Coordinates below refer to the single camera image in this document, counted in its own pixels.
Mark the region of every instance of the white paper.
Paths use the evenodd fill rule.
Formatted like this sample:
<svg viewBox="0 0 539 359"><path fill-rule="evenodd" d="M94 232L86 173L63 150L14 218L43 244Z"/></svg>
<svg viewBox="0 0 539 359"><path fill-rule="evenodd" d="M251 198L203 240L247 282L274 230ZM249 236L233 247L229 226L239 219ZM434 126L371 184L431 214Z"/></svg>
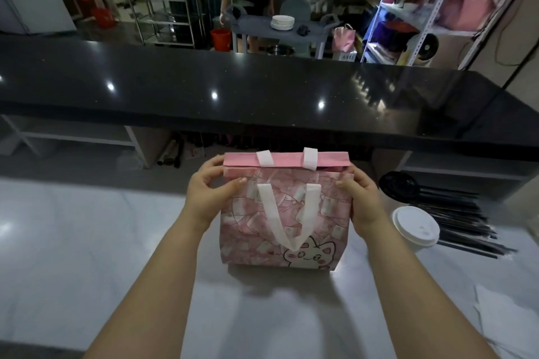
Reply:
<svg viewBox="0 0 539 359"><path fill-rule="evenodd" d="M483 335L524 359L539 357L539 315L507 295L476 285Z"/></svg>

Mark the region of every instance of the black granite counter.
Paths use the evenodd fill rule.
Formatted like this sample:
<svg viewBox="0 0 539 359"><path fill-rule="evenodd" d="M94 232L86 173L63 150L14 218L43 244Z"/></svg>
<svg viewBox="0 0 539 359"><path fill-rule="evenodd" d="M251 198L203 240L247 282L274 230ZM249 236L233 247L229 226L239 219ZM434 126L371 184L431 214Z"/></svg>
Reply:
<svg viewBox="0 0 539 359"><path fill-rule="evenodd" d="M475 72L0 37L0 113L539 161Z"/></svg>

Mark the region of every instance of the white cup lid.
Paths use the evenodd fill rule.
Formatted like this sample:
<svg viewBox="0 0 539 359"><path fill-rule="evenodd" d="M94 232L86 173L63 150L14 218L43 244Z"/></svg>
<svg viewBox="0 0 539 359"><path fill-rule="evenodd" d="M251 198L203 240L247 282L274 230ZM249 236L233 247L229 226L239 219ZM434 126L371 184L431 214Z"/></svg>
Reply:
<svg viewBox="0 0 539 359"><path fill-rule="evenodd" d="M409 241L430 246L440 237L440 226L425 210L415 206L399 207L393 212L393 223Z"/></svg>

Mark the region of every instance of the folded bag top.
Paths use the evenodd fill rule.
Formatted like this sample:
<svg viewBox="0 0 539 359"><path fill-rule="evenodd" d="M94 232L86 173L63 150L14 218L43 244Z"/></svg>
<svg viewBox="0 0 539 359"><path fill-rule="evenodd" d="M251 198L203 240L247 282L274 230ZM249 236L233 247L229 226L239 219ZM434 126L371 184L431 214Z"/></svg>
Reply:
<svg viewBox="0 0 539 359"><path fill-rule="evenodd" d="M348 152L318 152L316 149L305 148L303 152L227 152L223 166L228 167L269 167L269 168L306 168L313 169L314 158L316 167L347 167L350 166Z"/></svg>

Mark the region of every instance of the stack of plates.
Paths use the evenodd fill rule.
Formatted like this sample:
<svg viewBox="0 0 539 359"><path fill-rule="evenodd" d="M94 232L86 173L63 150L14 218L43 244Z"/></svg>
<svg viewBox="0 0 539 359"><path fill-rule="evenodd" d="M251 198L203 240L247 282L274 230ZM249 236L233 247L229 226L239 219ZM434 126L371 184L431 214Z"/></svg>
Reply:
<svg viewBox="0 0 539 359"><path fill-rule="evenodd" d="M294 27L294 18L292 16L273 16L271 27L275 30L291 30Z"/></svg>

